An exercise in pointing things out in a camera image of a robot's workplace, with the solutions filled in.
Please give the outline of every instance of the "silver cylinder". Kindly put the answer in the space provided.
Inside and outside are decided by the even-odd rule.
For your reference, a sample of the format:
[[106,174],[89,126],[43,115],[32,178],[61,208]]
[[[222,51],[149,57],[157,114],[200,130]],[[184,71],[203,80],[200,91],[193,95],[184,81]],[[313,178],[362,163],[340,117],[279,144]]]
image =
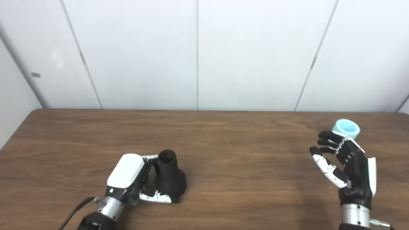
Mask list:
[[98,211],[116,221],[124,207],[125,205],[121,201],[107,196],[99,206]]
[[342,223],[359,225],[369,228],[370,210],[362,205],[345,204],[342,206]]

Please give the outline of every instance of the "black robotic finger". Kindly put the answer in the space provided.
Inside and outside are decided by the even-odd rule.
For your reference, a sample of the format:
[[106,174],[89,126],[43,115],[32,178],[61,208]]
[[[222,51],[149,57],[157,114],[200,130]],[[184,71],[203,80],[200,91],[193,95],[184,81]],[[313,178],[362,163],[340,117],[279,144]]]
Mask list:
[[342,140],[345,138],[345,136],[342,136],[342,134],[339,135],[332,131],[322,131],[318,134],[318,137],[321,139],[331,140],[332,142],[335,142],[337,144],[341,143]]
[[332,154],[334,154],[337,151],[336,149],[333,149],[333,148],[330,148],[330,147],[320,147],[319,150],[322,153],[332,153]]
[[346,145],[343,145],[342,148],[339,150],[339,152],[340,152],[340,154],[343,155],[343,157],[346,159],[347,162],[348,162],[349,159],[351,159],[354,155],[357,154],[356,151],[352,151]]
[[338,159],[339,159],[339,158],[342,158],[343,161],[345,161],[345,162],[341,162],[341,163],[343,163],[343,164],[345,164],[346,162],[348,162],[348,160],[351,158],[351,156],[349,155],[348,150],[347,150],[347,149],[344,149],[344,148],[340,148],[340,149],[338,150],[338,152],[336,152],[335,154],[337,155],[337,158],[338,158]]
[[318,145],[327,145],[327,146],[329,146],[329,147],[331,147],[333,149],[336,149],[338,147],[338,145],[339,145],[339,144],[337,144],[335,142],[332,142],[330,140],[327,140],[327,139],[319,139],[317,141],[317,144]]

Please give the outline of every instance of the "white wall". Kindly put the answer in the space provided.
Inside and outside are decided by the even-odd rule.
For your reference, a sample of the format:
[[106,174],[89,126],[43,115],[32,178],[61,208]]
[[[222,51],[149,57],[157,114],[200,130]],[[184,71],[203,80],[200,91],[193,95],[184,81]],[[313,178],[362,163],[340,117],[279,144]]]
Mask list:
[[66,0],[103,108],[197,109],[196,0]]
[[0,33],[46,107],[100,108],[59,1],[0,1]]
[[395,112],[409,93],[408,9],[340,0],[297,111]]
[[199,0],[199,109],[293,111],[334,4]]
[[339,0],[322,40],[334,6],[0,1],[0,32],[51,108],[396,111],[409,94],[409,2]]
[[0,149],[33,110],[41,108],[0,39]]

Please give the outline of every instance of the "light blue cup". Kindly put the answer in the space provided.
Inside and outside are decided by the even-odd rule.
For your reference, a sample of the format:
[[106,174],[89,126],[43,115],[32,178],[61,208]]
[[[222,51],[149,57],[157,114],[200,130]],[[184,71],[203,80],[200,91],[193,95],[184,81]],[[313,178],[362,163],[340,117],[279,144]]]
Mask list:
[[343,133],[355,140],[355,138],[361,132],[361,129],[355,122],[351,120],[339,119],[335,123],[333,131]]

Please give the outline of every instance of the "connector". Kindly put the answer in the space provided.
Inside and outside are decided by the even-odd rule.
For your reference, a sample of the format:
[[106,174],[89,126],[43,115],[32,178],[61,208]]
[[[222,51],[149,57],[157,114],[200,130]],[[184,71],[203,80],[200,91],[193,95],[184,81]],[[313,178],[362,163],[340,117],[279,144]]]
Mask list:
[[98,204],[101,208],[105,207],[105,205],[106,205],[106,202],[105,202],[105,201],[102,201],[101,198],[99,198],[99,197],[97,197],[97,196],[94,198],[94,201],[95,201],[95,203]]
[[386,227],[386,228],[390,228],[390,227],[391,227],[391,225],[390,225],[389,223],[383,222],[383,221],[380,221],[380,220],[376,220],[376,219],[370,219],[369,222],[370,222],[372,225],[375,225],[375,226],[381,226],[381,227]]

